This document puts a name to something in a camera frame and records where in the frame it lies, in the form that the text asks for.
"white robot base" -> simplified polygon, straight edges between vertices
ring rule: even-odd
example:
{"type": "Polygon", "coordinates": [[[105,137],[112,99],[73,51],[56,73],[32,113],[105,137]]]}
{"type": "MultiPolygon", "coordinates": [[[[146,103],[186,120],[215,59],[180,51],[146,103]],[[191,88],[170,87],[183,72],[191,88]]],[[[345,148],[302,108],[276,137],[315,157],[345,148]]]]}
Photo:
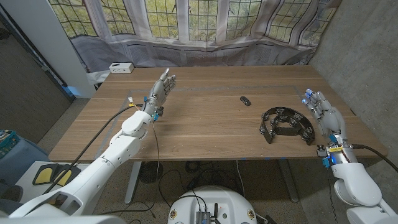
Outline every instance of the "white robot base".
{"type": "Polygon", "coordinates": [[[257,223],[252,205],[237,192],[215,185],[198,187],[193,191],[195,193],[188,191],[172,204],[168,224],[210,224],[210,220],[222,224],[257,223]],[[206,207],[200,198],[195,197],[195,194],[206,202],[206,207]]]}

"wooden table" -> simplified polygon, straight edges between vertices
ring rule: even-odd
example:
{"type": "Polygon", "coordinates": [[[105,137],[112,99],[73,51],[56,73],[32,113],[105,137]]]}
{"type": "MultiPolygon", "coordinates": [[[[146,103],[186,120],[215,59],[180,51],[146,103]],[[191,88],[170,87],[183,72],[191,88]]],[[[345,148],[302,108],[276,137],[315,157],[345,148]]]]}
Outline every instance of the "wooden table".
{"type": "MultiPolygon", "coordinates": [[[[94,97],[50,153],[53,161],[70,162],[104,123],[121,108],[127,97],[142,103],[164,68],[135,68],[131,74],[110,74],[94,97]]],[[[350,110],[311,66],[190,67],[171,68],[177,86],[167,97],[164,115],[155,122],[160,160],[233,160],[316,158],[316,145],[326,144],[315,120],[301,103],[307,88],[322,91],[344,116],[351,144],[365,144],[383,154],[387,149],[350,110]],[[239,98],[252,103],[245,106],[239,98]],[[261,114],[284,106],[303,113],[316,130],[316,141],[306,145],[300,136],[276,136],[268,144],[259,133],[261,114]]],[[[92,161],[109,145],[122,122],[134,113],[127,110],[103,131],[81,162],[92,161]]],[[[132,159],[157,160],[151,128],[142,149],[132,159]]],[[[357,150],[358,157],[373,156],[357,150]]]]}

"curtain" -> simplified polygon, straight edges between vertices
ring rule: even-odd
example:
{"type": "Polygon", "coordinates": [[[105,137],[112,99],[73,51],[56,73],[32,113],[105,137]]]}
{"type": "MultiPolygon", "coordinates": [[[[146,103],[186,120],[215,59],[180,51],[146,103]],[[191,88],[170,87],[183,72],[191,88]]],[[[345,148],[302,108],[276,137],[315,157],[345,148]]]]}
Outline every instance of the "curtain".
{"type": "Polygon", "coordinates": [[[49,4],[96,83],[113,62],[132,62],[135,67],[306,64],[340,0],[49,4]]]}

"window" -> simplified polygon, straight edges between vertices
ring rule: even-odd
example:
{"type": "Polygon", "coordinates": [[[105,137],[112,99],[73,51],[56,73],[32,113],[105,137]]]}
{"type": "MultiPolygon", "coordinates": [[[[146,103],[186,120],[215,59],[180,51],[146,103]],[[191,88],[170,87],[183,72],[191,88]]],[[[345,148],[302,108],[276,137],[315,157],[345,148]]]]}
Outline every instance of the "window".
{"type": "Polygon", "coordinates": [[[250,35],[251,27],[257,19],[261,0],[230,0],[226,40],[250,35]]]}
{"type": "Polygon", "coordinates": [[[189,39],[215,41],[218,0],[189,1],[189,39]]]}
{"type": "Polygon", "coordinates": [[[310,3],[311,0],[285,0],[272,21],[268,37],[289,42],[293,27],[301,19],[310,3]]]}
{"type": "Polygon", "coordinates": [[[78,35],[97,36],[83,0],[50,0],[49,2],[69,38],[78,35]]]}
{"type": "Polygon", "coordinates": [[[106,23],[114,34],[135,34],[123,0],[101,0],[106,23]]]}
{"type": "Polygon", "coordinates": [[[318,17],[310,24],[301,37],[300,44],[317,46],[323,31],[333,17],[336,9],[325,9],[327,2],[319,2],[318,8],[323,8],[318,17]]]}
{"type": "Polygon", "coordinates": [[[145,0],[145,4],[152,36],[178,39],[175,0],[145,0]]]}

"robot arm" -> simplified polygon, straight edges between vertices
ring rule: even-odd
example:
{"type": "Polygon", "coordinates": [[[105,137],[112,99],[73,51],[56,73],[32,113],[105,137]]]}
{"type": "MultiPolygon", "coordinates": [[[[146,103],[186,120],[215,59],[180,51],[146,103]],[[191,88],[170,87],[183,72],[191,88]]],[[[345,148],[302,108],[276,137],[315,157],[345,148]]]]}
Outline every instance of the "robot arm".
{"type": "Polygon", "coordinates": [[[335,182],[337,196],[347,204],[362,206],[347,211],[349,221],[376,223],[384,218],[396,216],[382,199],[380,188],[364,166],[357,161],[352,146],[346,143],[346,127],[341,113],[331,106],[320,91],[314,93],[308,89],[305,96],[307,99],[304,99],[303,103],[312,112],[324,137],[330,139],[327,147],[318,146],[318,155],[324,157],[326,167],[331,159],[333,175],[339,178],[335,182]]]}
{"type": "Polygon", "coordinates": [[[112,173],[130,157],[134,156],[145,138],[145,127],[153,122],[156,111],[166,101],[166,96],[175,86],[175,75],[167,77],[169,69],[160,76],[150,91],[150,97],[141,111],[136,111],[125,120],[111,140],[107,150],[66,186],[41,195],[23,204],[9,218],[89,215],[95,205],[90,204],[100,196],[101,189],[112,173]],[[49,202],[62,202],[51,206],[49,202]]]}

